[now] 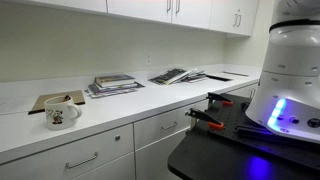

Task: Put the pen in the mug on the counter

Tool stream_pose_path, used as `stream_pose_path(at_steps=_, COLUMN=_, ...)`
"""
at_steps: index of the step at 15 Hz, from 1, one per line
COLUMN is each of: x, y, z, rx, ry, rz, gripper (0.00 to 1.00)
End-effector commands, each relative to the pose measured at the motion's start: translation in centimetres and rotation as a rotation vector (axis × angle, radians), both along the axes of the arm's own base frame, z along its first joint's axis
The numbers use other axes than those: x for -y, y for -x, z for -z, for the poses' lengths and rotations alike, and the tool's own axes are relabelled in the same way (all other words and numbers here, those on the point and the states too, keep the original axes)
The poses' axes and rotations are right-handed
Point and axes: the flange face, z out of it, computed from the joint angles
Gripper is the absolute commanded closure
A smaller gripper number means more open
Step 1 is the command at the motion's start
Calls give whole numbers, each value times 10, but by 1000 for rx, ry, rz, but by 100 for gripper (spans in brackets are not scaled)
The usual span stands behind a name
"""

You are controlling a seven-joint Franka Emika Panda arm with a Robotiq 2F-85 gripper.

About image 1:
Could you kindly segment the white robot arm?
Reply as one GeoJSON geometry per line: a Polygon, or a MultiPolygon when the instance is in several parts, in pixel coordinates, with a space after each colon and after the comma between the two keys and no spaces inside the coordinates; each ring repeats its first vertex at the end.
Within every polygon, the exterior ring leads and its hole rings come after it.
{"type": "Polygon", "coordinates": [[[272,133],[320,142],[320,0],[275,0],[257,92],[245,114],[272,133]]]}

